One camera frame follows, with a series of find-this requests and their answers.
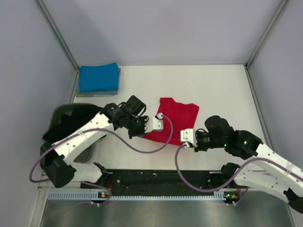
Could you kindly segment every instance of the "white wall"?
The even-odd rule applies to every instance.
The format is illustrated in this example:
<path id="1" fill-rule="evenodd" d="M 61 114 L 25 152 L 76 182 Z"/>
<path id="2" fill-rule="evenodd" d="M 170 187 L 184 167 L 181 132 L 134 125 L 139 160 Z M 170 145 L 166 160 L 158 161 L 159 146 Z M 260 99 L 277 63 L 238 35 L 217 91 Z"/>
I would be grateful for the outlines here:
<path id="1" fill-rule="evenodd" d="M 78 64 L 246 63 L 280 0 L 44 0 Z"/>
<path id="2" fill-rule="evenodd" d="M 303 168 L 303 1 L 291 0 L 251 68 L 278 152 Z"/>
<path id="3" fill-rule="evenodd" d="M 24 227 L 37 190 L 28 173 L 74 70 L 34 0 L 1 1 L 0 33 L 0 226 Z"/>

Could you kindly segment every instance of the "black cloth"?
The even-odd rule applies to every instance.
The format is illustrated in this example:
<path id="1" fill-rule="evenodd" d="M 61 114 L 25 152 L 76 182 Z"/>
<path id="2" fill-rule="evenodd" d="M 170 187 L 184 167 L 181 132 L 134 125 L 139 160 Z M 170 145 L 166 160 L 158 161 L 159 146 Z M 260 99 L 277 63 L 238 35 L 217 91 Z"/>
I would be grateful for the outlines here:
<path id="1" fill-rule="evenodd" d="M 43 139 L 51 143 L 62 140 L 88 123 L 101 110 L 102 107 L 93 104 L 75 107 L 70 116 L 63 113 L 60 124 L 48 130 Z"/>

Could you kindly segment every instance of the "red fabric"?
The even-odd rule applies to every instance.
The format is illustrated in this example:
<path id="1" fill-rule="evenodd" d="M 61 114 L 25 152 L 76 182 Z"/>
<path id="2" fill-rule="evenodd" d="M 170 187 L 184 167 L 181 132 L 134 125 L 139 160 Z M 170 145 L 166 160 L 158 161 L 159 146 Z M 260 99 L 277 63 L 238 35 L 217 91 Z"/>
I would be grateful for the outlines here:
<path id="1" fill-rule="evenodd" d="M 160 106 L 157 113 L 163 113 L 168 116 L 174 126 L 173 135 L 170 144 L 182 145 L 180 141 L 180 131 L 188 128 L 193 128 L 199 112 L 199 106 L 195 104 L 177 103 L 172 98 L 160 98 Z M 164 129 L 159 131 L 152 131 L 143 136 L 147 140 L 165 143 L 170 134 L 169 122 L 163 118 Z"/>

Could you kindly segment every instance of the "folded blue cloth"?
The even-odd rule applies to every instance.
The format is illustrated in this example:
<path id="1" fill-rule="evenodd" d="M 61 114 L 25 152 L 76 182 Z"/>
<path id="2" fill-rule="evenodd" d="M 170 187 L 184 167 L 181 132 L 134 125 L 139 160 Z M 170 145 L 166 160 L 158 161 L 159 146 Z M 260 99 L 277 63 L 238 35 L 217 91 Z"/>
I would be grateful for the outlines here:
<path id="1" fill-rule="evenodd" d="M 117 63 L 101 66 L 81 66 L 79 69 L 80 92 L 117 91 L 119 71 Z"/>

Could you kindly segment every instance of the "robotic arm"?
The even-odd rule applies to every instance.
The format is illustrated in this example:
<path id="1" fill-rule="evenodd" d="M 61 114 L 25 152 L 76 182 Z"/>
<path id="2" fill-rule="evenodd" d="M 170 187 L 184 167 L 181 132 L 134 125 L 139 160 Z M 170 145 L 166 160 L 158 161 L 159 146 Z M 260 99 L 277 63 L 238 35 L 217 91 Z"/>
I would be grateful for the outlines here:
<path id="1" fill-rule="evenodd" d="M 266 144 L 260 138 L 248 131 L 238 131 L 229 126 L 228 122 L 219 116 L 212 116 L 205 121 L 208 129 L 185 129 L 181 131 L 181 141 L 188 148 L 194 148 L 195 152 L 207 151 L 209 148 L 224 148 L 229 154 L 240 157 L 244 160 L 254 158 L 269 159 L 287 171 L 267 162 L 254 162 L 259 167 L 266 170 L 271 175 L 265 175 L 253 172 L 246 167 L 234 178 L 237 185 L 256 188 L 266 193 L 272 194 L 295 209 L 303 213 L 303 182 L 293 174 L 302 177 L 303 170 L 288 160 L 284 159 Z M 222 168 L 228 168 L 231 177 L 239 168 L 237 164 L 228 163 Z"/>
<path id="2" fill-rule="evenodd" d="M 131 96 L 126 103 L 107 104 L 93 119 L 70 135 L 79 134 L 80 136 L 68 140 L 48 153 L 40 162 L 41 168 L 56 188 L 63 187 L 69 182 L 97 182 L 102 174 L 106 173 L 105 168 L 99 163 L 76 163 L 74 159 L 98 139 L 106 136 L 108 131 L 126 128 L 130 139 L 136 136 L 141 137 L 151 131 L 161 131 L 163 129 L 162 114 L 149 118 L 143 116 L 145 110 L 146 105 L 135 96 Z M 103 131 L 92 130 L 83 133 L 85 130 L 95 128 L 103 129 Z M 43 154 L 63 140 L 53 144 L 45 143 L 40 153 Z"/>

